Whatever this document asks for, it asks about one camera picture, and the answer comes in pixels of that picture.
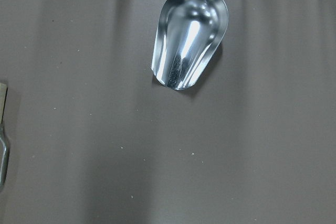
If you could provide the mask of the metal scoop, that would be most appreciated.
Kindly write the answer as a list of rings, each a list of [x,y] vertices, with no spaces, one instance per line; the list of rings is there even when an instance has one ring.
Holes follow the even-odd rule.
[[[224,0],[166,0],[151,63],[157,81],[173,90],[192,87],[221,44],[228,21]]]

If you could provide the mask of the bamboo cutting board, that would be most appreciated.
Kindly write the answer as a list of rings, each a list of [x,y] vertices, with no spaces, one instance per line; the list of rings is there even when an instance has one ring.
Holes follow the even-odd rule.
[[[6,95],[7,95],[7,85],[4,83],[0,83],[0,124],[2,124],[3,121]]]

